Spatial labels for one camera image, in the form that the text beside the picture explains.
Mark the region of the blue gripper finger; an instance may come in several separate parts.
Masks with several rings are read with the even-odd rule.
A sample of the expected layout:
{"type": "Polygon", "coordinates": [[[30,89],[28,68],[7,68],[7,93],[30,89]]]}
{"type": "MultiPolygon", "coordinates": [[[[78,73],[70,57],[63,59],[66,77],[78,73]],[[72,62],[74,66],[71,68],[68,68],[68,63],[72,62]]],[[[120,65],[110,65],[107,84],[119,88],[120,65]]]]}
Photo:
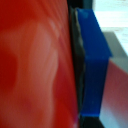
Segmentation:
{"type": "Polygon", "coordinates": [[[112,53],[91,9],[71,8],[70,18],[78,110],[98,117],[112,53]]]}

